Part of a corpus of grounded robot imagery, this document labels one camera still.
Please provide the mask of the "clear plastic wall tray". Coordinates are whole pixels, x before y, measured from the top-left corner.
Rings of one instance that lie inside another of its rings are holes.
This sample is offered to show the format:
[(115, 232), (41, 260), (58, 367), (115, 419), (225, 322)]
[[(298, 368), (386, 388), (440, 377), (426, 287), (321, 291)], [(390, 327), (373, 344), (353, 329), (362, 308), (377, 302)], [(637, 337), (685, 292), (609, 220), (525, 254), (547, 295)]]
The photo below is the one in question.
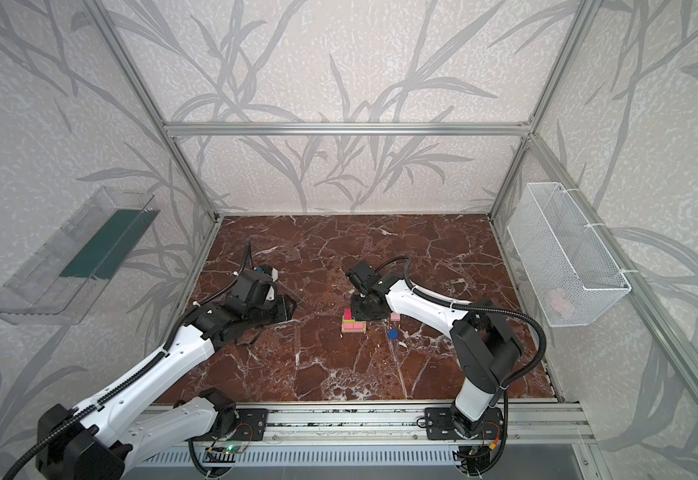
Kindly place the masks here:
[(0, 288), (12, 325), (76, 325), (156, 219), (154, 195), (99, 188)]

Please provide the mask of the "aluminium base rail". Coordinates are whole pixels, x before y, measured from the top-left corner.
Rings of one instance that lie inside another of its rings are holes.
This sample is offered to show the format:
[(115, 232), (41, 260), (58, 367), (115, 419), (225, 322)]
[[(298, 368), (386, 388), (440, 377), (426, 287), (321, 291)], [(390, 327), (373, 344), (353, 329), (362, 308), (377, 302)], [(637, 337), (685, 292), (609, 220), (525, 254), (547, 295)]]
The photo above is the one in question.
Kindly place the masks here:
[[(272, 446), (326, 445), (472, 445), (492, 442), (475, 440), (428, 440), (416, 420), (430, 407), (450, 407), (438, 402), (274, 402), (241, 404), (237, 409), (269, 410), (262, 441), (228, 441), (224, 435), (232, 428), (223, 423), (209, 401), (199, 399), (176, 408), (127, 408), (118, 403), (95, 412), (83, 420), (96, 426), (97, 437), (110, 444), (131, 443), (140, 448), (172, 447), (187, 438), (213, 444), (217, 449)], [(502, 434), (519, 444), (576, 444), (594, 440), (583, 410), (576, 404), (518, 401), (509, 406)]]

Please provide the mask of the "aluminium frame crossbar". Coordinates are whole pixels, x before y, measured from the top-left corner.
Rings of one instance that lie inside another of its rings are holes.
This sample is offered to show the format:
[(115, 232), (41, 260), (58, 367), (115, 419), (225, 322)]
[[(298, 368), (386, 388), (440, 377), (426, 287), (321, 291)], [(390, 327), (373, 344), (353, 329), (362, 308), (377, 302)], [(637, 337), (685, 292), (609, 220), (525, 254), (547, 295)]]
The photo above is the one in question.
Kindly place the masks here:
[(530, 127), (523, 123), (347, 123), (347, 122), (169, 122), (164, 130), (174, 137), (186, 136), (523, 136)]

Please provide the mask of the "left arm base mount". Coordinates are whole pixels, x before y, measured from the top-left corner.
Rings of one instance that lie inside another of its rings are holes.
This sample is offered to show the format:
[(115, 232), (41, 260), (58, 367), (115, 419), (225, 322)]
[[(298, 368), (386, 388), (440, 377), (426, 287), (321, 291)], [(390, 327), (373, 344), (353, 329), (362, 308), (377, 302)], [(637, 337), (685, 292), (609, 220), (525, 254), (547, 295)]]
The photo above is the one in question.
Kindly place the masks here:
[(231, 430), (224, 435), (228, 441), (259, 442), (263, 440), (269, 410), (265, 408), (237, 409)]

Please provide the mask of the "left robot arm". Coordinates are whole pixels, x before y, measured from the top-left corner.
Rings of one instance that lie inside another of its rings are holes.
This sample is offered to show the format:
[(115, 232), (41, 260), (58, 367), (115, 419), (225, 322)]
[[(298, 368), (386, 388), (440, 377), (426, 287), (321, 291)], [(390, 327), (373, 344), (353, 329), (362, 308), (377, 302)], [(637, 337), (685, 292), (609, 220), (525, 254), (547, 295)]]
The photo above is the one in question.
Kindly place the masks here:
[(269, 265), (241, 270), (223, 300), (196, 305), (162, 346), (118, 380), (70, 409), (57, 404), (47, 410), (35, 446), (5, 478), (17, 478), (33, 462), (46, 479), (119, 479), (178, 442), (234, 433), (236, 404), (217, 389), (149, 421), (139, 416), (184, 374), (247, 331), (290, 320), (296, 303), (278, 293), (277, 278)]

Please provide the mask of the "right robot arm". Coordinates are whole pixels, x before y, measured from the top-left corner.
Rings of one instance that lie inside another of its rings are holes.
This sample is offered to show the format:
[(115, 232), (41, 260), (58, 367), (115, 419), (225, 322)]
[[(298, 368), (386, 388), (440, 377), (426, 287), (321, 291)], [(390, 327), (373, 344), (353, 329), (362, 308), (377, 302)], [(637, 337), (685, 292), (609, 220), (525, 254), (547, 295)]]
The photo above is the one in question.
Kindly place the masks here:
[[(451, 411), (460, 428), (466, 430), (483, 421), (488, 409), (515, 381), (532, 372), (546, 353), (547, 338), (541, 324), (531, 316), (495, 306), (490, 301), (469, 302), (448, 298), (428, 290), (410, 278), (412, 260), (401, 274), (382, 273), (366, 261), (346, 272), (355, 288), (351, 296), (352, 318), (380, 321), (397, 313), (440, 332), (452, 342), (465, 376)], [(537, 334), (534, 356), (522, 367), (524, 354), (508, 319), (524, 322)]]

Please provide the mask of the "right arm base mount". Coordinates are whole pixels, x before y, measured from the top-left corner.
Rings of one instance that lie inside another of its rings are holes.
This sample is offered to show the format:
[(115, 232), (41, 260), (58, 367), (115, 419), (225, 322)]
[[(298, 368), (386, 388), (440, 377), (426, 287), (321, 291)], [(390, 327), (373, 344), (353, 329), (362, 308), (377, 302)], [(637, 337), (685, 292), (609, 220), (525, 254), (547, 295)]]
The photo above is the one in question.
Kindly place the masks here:
[(416, 420), (416, 425), (426, 431), (428, 440), (475, 440), (493, 442), (502, 435), (503, 411), (488, 408), (479, 421), (469, 420), (454, 407), (430, 407)]

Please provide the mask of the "pink item in basket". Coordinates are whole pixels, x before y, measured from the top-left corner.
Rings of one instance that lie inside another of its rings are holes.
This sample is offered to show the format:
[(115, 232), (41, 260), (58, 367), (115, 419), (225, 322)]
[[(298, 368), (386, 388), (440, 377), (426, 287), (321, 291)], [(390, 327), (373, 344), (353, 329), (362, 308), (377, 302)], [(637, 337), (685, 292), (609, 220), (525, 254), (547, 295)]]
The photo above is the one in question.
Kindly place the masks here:
[(554, 312), (566, 319), (572, 317), (575, 312), (575, 307), (564, 290), (559, 288), (550, 290), (547, 298)]

